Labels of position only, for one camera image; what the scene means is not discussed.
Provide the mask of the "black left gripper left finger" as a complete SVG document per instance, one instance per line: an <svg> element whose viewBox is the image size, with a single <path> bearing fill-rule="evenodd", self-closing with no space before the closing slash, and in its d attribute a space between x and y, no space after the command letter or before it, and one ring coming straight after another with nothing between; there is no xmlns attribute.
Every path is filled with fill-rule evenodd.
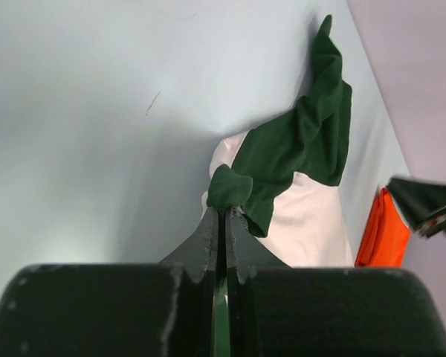
<svg viewBox="0 0 446 357"><path fill-rule="evenodd" d="M191 281L200 283L208 271L215 269L218 236L218 213L208 208L196 230L159 263L181 267Z"/></svg>

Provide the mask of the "cream and green t shirt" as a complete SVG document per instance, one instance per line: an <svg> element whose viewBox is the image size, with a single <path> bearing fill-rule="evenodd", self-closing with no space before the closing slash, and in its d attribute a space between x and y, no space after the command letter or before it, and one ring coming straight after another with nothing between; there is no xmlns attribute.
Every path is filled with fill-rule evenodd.
<svg viewBox="0 0 446 357"><path fill-rule="evenodd" d="M223 139L205 208L236 209L256 241L291 267L350 267L339 186L349 152L352 88L327 16L311 45L312 85L288 112Z"/></svg>

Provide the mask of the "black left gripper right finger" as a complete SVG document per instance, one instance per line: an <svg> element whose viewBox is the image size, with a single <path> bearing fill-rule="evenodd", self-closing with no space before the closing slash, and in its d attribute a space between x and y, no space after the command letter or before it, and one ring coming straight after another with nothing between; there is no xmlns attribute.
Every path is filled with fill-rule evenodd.
<svg viewBox="0 0 446 357"><path fill-rule="evenodd" d="M245 218L237 210L226 213L225 230L227 268L240 285L259 268L288 268L249 232Z"/></svg>

